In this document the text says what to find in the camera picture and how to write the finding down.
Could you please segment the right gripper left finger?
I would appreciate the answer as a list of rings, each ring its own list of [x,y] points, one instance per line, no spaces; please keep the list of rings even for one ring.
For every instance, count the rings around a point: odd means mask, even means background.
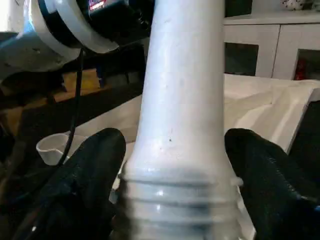
[[[115,216],[109,197],[125,153],[125,137],[116,128],[87,138],[40,189],[15,239],[109,239]]]

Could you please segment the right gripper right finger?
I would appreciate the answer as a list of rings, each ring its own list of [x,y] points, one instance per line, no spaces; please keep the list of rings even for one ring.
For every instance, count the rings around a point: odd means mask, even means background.
[[[320,189],[277,144],[231,128],[225,149],[257,240],[318,240]]]

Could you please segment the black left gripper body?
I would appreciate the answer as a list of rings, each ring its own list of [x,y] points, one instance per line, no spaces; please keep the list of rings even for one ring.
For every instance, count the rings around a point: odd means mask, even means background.
[[[78,0],[76,3],[89,25],[119,46],[150,36],[152,0]]]

